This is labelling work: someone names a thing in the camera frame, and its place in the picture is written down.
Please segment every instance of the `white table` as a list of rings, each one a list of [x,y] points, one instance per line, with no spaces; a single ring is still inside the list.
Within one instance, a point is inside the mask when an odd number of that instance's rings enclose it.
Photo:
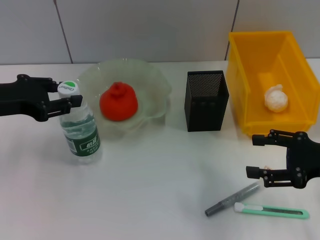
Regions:
[[[320,79],[320,60],[309,63]],[[319,239],[320,178],[305,189],[267,188],[245,201],[306,209],[308,220],[234,213],[232,208],[205,216],[205,209],[254,182],[246,166],[286,167],[286,149],[252,146],[229,105],[221,131],[187,132],[187,72],[226,71],[227,64],[155,63],[172,85],[165,121],[122,137],[102,136],[103,159],[92,165],[63,161],[70,152],[57,118],[0,117],[0,239]],[[17,74],[74,80],[88,66],[0,66],[0,82],[14,82]],[[313,126],[309,136],[320,142],[320,126]]]

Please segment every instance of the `white wall tile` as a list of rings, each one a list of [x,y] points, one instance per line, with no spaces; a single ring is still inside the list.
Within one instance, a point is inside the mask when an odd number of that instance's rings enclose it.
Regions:
[[[0,64],[70,63],[53,0],[0,1]]]
[[[237,0],[58,0],[74,63],[223,60]]]
[[[319,0],[240,0],[234,32],[292,31],[307,58],[320,57]]]

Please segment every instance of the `white ball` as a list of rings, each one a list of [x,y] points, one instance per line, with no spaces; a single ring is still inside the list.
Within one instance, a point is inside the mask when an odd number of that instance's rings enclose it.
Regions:
[[[264,95],[265,106],[275,113],[282,112],[288,106],[288,96],[282,91],[282,85],[271,87]]]

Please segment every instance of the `mesh pen holder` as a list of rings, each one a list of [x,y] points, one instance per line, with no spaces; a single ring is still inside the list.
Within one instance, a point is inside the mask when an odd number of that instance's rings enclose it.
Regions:
[[[189,71],[184,112],[188,132],[220,131],[229,92],[220,71]]]

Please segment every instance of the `yellow plastic bin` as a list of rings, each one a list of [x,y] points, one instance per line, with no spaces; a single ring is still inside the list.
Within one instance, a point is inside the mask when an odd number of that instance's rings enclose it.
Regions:
[[[242,131],[307,131],[316,123],[320,86],[289,31],[230,32],[228,90]],[[265,92],[282,84],[288,107],[279,113],[265,107]]]

